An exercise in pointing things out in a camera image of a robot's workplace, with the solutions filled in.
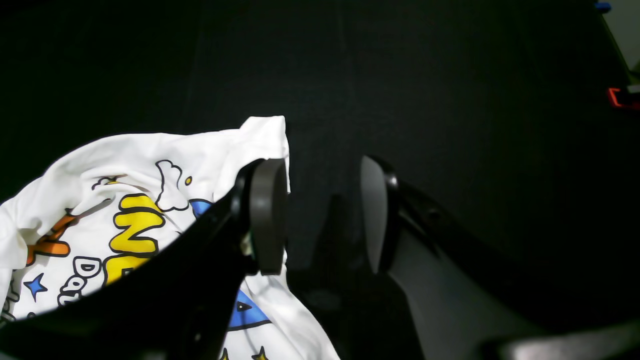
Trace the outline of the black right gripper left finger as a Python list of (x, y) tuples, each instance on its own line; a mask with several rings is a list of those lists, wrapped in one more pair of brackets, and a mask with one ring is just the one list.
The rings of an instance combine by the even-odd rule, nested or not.
[(113, 256), (75, 256), (60, 285), (44, 272), (22, 283), (54, 309), (5, 323), (1, 358), (217, 360), (245, 277), (281, 273), (287, 198), (285, 159), (257, 159), (169, 246), (143, 253), (167, 219), (141, 194), (123, 197)]

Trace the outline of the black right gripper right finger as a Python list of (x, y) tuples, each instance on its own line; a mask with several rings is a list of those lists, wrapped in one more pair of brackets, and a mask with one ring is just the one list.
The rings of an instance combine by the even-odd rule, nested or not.
[(427, 360), (637, 360), (639, 317), (526, 271), (373, 155), (359, 164), (366, 254), (406, 297)]

